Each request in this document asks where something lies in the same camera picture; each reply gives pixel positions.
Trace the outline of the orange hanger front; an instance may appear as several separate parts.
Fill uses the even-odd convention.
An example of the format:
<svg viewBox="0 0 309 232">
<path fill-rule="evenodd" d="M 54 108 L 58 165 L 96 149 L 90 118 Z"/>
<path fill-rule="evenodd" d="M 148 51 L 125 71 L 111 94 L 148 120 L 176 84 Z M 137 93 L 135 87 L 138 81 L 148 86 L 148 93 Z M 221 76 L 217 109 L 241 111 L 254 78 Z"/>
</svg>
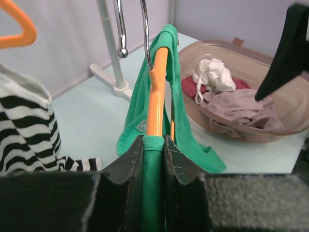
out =
<svg viewBox="0 0 309 232">
<path fill-rule="evenodd" d="M 149 41 L 146 2 L 142 0 L 140 4 L 145 59 L 131 95 L 124 130 L 117 142 L 118 154 L 128 150 L 140 135 L 150 149 L 163 145 L 165 76 L 172 72 L 168 55 L 178 54 L 178 32 L 171 24 L 165 25 L 154 40 Z"/>
</svg>

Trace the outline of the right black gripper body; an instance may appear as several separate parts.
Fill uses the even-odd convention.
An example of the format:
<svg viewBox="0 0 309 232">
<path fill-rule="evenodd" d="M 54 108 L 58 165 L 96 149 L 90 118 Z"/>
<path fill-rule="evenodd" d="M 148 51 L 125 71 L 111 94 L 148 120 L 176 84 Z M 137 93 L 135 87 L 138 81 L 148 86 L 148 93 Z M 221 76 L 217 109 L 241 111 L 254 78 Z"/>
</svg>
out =
<svg viewBox="0 0 309 232">
<path fill-rule="evenodd" d="M 260 101 L 272 94 L 302 72 L 309 71 L 309 41 L 307 26 L 309 7 L 300 3 L 291 5 L 286 12 L 281 40 L 268 73 L 255 94 Z"/>
</svg>

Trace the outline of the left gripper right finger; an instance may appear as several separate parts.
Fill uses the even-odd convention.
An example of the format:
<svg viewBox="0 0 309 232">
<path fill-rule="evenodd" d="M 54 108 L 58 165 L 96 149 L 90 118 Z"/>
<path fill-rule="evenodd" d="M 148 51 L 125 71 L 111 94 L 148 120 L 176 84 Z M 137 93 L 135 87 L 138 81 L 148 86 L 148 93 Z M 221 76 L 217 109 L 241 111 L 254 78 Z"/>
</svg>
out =
<svg viewBox="0 0 309 232">
<path fill-rule="evenodd" d="M 306 232 L 309 185 L 295 174 L 210 174 L 164 137 L 169 232 Z"/>
</svg>

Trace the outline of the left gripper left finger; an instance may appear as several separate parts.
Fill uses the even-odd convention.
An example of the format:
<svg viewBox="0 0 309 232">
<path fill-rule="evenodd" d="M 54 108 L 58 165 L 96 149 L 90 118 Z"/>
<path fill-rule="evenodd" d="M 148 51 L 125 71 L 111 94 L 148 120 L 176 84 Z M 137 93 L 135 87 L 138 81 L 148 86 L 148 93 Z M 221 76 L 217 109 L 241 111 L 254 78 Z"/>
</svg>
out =
<svg viewBox="0 0 309 232">
<path fill-rule="evenodd" d="M 0 177 L 3 232 L 137 232 L 143 142 L 102 171 L 15 172 Z"/>
</svg>

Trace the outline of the green tank top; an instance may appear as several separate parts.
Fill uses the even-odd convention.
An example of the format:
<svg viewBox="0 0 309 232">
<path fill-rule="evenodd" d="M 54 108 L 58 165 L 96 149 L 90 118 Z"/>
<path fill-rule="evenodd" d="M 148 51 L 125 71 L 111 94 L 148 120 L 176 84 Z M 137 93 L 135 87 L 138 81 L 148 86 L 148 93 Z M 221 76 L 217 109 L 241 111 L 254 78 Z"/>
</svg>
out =
<svg viewBox="0 0 309 232">
<path fill-rule="evenodd" d="M 167 81 L 171 87 L 173 116 L 175 121 L 174 139 L 179 150 L 191 161 L 210 173 L 221 173 L 226 165 L 213 150 L 199 144 L 191 131 L 188 115 L 183 101 L 181 87 L 181 66 L 178 56 L 178 32 L 168 24 L 157 34 L 150 45 L 151 58 L 159 48 L 169 50 L 167 58 Z M 142 232 L 165 231 L 165 215 L 163 203 L 163 144 L 162 137 L 147 136 L 137 126 L 146 120 L 151 81 L 146 61 L 142 63 L 131 96 L 130 106 L 126 116 L 124 130 L 117 145 L 117 155 L 123 155 L 132 145 L 137 136 L 143 135 L 143 180 L 141 225 Z"/>
</svg>

